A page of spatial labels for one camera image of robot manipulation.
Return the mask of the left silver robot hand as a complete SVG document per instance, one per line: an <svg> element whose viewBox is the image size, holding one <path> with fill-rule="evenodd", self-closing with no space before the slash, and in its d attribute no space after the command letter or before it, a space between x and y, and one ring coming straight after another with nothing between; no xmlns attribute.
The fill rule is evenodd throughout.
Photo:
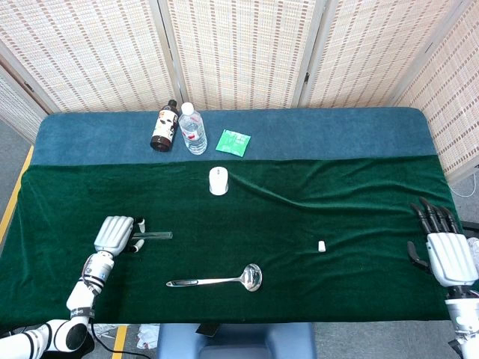
<svg viewBox="0 0 479 359"><path fill-rule="evenodd" d="M141 233L145 232L145 219L142 217L108 216L95 238L95 250L106 251L116 257L126 247L135 224L139 225Z"/></svg>

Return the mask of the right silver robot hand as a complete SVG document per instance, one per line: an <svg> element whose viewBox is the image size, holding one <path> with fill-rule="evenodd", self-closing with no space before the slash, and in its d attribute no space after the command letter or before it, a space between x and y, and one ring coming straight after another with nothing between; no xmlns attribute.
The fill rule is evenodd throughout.
<svg viewBox="0 0 479 359"><path fill-rule="evenodd" d="M465 289L478 280L478 270L465 235L452 212L443 206L434 206L420 197L420 206L411 207L425 235L429 260L419 257L415 244L408 241L406 250L410 262L432 274L445 288Z"/></svg>

